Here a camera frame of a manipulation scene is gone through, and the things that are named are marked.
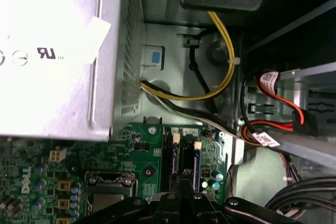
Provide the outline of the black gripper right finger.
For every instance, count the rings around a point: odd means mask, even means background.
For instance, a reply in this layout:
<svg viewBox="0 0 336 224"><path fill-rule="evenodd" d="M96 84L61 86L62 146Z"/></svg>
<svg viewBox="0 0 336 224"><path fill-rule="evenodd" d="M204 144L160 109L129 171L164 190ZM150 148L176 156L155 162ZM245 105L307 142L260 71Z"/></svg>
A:
<svg viewBox="0 0 336 224"><path fill-rule="evenodd" d="M194 190L193 173L182 172L182 208L192 223L297 223L284 215L237 197L222 205Z"/></svg>

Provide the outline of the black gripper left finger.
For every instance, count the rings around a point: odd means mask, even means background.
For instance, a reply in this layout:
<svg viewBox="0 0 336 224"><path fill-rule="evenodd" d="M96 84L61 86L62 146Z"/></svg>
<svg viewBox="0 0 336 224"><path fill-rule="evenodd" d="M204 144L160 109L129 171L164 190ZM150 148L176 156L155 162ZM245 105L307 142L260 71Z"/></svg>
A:
<svg viewBox="0 0 336 224"><path fill-rule="evenodd" d="M170 177L170 191L146 200L130 197L83 219L84 223L179 223L182 203L180 174Z"/></svg>

